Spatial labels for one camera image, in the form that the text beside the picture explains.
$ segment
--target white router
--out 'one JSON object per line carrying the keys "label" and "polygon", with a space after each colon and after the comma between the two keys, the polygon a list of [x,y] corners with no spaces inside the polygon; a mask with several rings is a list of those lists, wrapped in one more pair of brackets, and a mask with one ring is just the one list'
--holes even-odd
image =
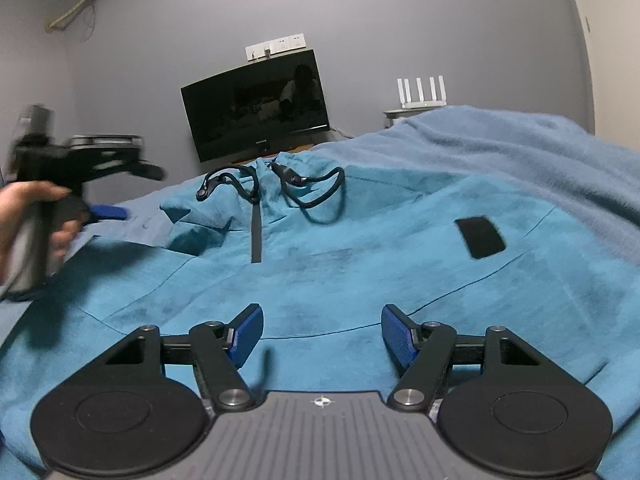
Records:
{"label": "white router", "polygon": [[400,103],[405,110],[412,110],[414,108],[439,108],[447,105],[447,91],[444,88],[444,78],[438,76],[438,85],[440,86],[440,99],[436,95],[436,81],[433,77],[429,78],[431,86],[431,100],[424,100],[424,92],[422,90],[422,80],[415,78],[416,86],[418,87],[419,101],[411,101],[411,89],[408,79],[398,79],[398,93],[400,95]]}

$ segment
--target gray ribbed plate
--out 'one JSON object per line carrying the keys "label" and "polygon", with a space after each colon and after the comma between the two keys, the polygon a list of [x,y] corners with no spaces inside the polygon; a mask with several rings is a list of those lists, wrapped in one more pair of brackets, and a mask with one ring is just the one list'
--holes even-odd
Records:
{"label": "gray ribbed plate", "polygon": [[[203,443],[146,480],[495,480],[459,458],[420,413],[377,392],[270,392],[218,417]],[[583,476],[580,480],[595,480]],[[49,480],[68,480],[53,474]]]}

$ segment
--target metal screw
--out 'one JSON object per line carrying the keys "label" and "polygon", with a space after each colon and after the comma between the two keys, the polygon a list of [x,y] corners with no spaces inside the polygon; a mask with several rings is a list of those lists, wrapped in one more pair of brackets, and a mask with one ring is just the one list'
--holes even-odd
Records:
{"label": "metal screw", "polygon": [[404,388],[394,393],[394,400],[403,406],[415,406],[424,400],[424,393],[413,388]]}
{"label": "metal screw", "polygon": [[232,388],[231,390],[225,390],[222,392],[218,396],[218,399],[222,404],[226,404],[227,406],[239,406],[240,404],[247,402],[250,397],[246,391],[239,390],[238,388]]}

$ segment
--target black television screen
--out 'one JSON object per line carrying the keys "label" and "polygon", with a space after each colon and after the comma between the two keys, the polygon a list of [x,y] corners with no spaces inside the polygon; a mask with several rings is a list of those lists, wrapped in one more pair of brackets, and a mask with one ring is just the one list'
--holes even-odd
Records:
{"label": "black television screen", "polygon": [[312,50],[272,57],[182,88],[201,162],[256,142],[327,130],[329,119]]}

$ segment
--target bed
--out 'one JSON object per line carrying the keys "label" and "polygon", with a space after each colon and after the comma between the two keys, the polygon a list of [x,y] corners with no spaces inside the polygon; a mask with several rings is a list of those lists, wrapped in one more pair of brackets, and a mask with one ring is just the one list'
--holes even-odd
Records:
{"label": "bed", "polygon": [[[385,303],[460,333],[509,326],[607,403],[600,474],[640,479],[640,155],[555,116],[446,107],[278,160],[301,174],[338,163],[346,190],[303,214],[259,159],[262,264],[248,204],[230,189],[197,204],[196,178],[123,203],[130,219],[89,226],[44,297],[3,307],[0,326],[20,321],[0,349],[2,478],[33,478],[33,405],[123,334],[183,333],[257,301],[265,332],[242,374],[258,392],[388,393]],[[475,214],[507,242],[481,263],[452,225]],[[168,374],[195,388],[190,370]]]}

